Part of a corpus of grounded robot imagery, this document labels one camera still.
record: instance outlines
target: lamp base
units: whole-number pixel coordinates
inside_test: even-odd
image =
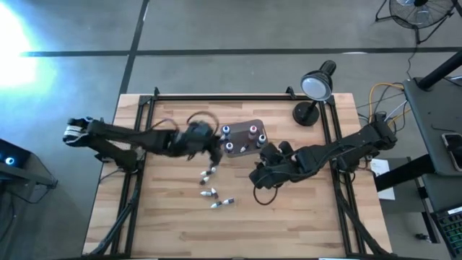
[[[313,107],[311,112],[308,113],[308,116],[306,118],[303,118],[305,115],[306,111],[308,108],[311,106],[311,103],[309,102],[301,102],[298,103],[293,112],[292,116],[294,117],[294,120],[301,126],[312,126],[313,124],[316,124],[316,122],[319,119],[319,110],[316,107]]]

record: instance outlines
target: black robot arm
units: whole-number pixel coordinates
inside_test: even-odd
[[[111,158],[118,167],[134,172],[139,165],[136,151],[121,149],[109,141],[122,142],[141,147],[147,152],[168,157],[188,156],[192,159],[197,152],[210,154],[210,168],[219,164],[222,152],[219,136],[205,121],[189,122],[184,132],[178,129],[135,131],[114,126],[90,117],[68,121],[63,141],[72,147],[89,147],[99,154],[97,158]]]
[[[326,145],[312,145],[292,151],[288,142],[277,149],[272,143],[261,150],[262,162],[249,178],[257,189],[280,187],[284,182],[298,182],[314,176],[330,159],[336,167],[348,171],[359,159],[379,150],[394,147],[397,139],[387,124],[374,121],[351,134]]]

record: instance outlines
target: wooden tabletop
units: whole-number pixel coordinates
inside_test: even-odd
[[[138,99],[139,95],[121,96],[114,124],[133,128]],[[335,94],[335,99],[342,134],[346,136],[358,131],[360,126],[352,94]],[[193,112],[211,111],[218,116],[221,125],[261,119],[269,141],[275,145],[283,140],[289,141],[294,149],[325,144],[321,120],[310,127],[295,123],[292,109],[297,103],[157,101],[153,123],[163,118],[173,118],[182,129],[186,129],[186,119]],[[327,114],[331,135],[334,137],[330,112]],[[172,126],[166,123],[161,127]],[[150,154],[144,171],[132,256],[344,256],[328,164],[312,178],[299,183],[284,184],[276,200],[264,207],[254,201],[253,185],[248,178],[257,160],[258,155],[234,159],[224,156],[217,173],[205,186],[200,186],[200,172],[209,164],[207,155],[197,155],[187,162],[185,158]],[[102,176],[115,168],[114,165],[105,165]],[[84,253],[94,249],[114,223],[122,183],[123,174],[116,173],[99,185]],[[357,171],[353,185],[361,221],[379,244],[385,250],[391,251],[373,177],[367,171]],[[211,187],[217,190],[219,199],[232,197],[236,203],[210,209],[214,200],[201,196],[199,192]],[[269,200],[273,194],[273,189],[257,192],[261,201]],[[349,229],[353,248],[357,248],[351,223]],[[121,248],[125,243],[125,231],[124,229]]]

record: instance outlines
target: small bottle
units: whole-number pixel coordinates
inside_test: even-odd
[[[225,199],[223,201],[223,204],[227,205],[227,204],[233,204],[234,203],[234,198],[230,198],[230,199]]]
[[[247,150],[247,148],[248,148],[248,144],[241,147],[239,152],[245,152]]]
[[[212,209],[216,209],[217,207],[222,206],[222,204],[223,204],[223,203],[222,203],[221,201],[217,201],[216,203],[213,203],[210,207],[211,207]]]
[[[231,129],[229,126],[223,126],[222,128],[223,134],[225,135],[225,140],[230,139]]]
[[[255,137],[257,136],[257,127],[256,126],[251,126],[250,129],[248,130],[248,138],[249,140],[254,140]]]
[[[201,191],[202,196],[213,196],[211,191]]]
[[[232,143],[226,143],[225,145],[226,152],[232,152],[232,148],[233,148]]]
[[[217,172],[217,169],[215,167],[212,167],[210,170],[205,170],[201,173],[201,176],[209,176],[213,173]]]
[[[200,182],[199,184],[201,185],[205,185],[205,183],[207,183],[207,181],[209,181],[210,177],[204,177]]]
[[[218,199],[218,192],[217,192],[216,189],[212,188],[211,193],[212,193],[212,196],[214,197],[214,199]]]
[[[261,148],[265,144],[265,142],[266,142],[266,136],[264,134],[261,134],[257,140],[257,147]]]

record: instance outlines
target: fan grill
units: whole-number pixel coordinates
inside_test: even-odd
[[[413,25],[419,29],[432,26],[446,17],[454,7],[451,0],[390,0],[389,2],[392,18],[405,28],[413,28]]]

